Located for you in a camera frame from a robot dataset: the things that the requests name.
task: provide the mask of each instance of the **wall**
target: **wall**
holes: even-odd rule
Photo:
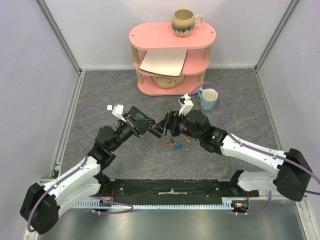
[[[320,176],[320,2],[300,1],[260,76],[284,150],[299,149]],[[309,190],[319,192],[313,180]],[[320,223],[318,196],[308,196]]]
[[[49,175],[77,74],[34,0],[3,0],[0,33],[0,238],[18,240],[20,207]]]
[[[211,66],[255,66],[290,0],[46,0],[82,68],[133,68],[130,30],[181,8],[216,30]]]

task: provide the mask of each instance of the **shelf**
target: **shelf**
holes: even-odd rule
[[[146,51],[143,51],[139,54],[140,63],[144,59],[146,55]],[[209,66],[209,61],[203,60],[204,52],[199,49],[190,49],[188,50],[185,58],[185,62],[183,65],[181,75],[196,75],[203,73],[207,67]],[[135,69],[144,76],[157,76],[159,74],[154,74],[151,72],[143,71],[139,69],[140,63],[135,63]]]
[[[198,78],[199,75],[187,75],[178,86],[174,88],[161,88],[155,84],[151,76],[143,76],[144,83],[138,83],[138,88],[140,92],[149,96],[184,95],[190,93],[201,84]]]
[[[186,37],[177,36],[171,22],[147,22],[134,27],[129,34],[131,44],[140,50],[160,49],[203,49],[216,38],[215,29],[203,23],[195,27]]]

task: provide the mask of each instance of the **light blue mug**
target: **light blue mug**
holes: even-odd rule
[[[214,89],[208,88],[203,90],[203,88],[200,88],[198,94],[201,99],[200,104],[203,110],[208,111],[214,108],[218,99],[218,93]]]

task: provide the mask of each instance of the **mug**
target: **mug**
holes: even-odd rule
[[[198,94],[201,99],[200,105],[203,110],[208,111],[214,108],[218,99],[218,93],[214,89],[208,88],[203,90],[200,88]]]
[[[199,23],[196,23],[196,18],[201,18]],[[171,26],[176,35],[186,37],[191,34],[194,27],[199,27],[204,23],[204,18],[200,14],[194,14],[191,10],[180,9],[173,15]]]

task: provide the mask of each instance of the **mug handle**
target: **mug handle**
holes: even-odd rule
[[[197,18],[201,18],[201,21],[199,22],[199,23],[195,23],[195,27],[200,27],[201,26],[201,24],[203,24],[204,23],[204,17],[203,16],[201,16],[200,14],[196,14],[196,15],[194,15],[194,19],[197,19]]]
[[[198,90],[198,95],[199,95],[200,99],[202,99],[202,93],[203,93],[203,91],[204,91],[203,88],[200,88],[200,89]]]

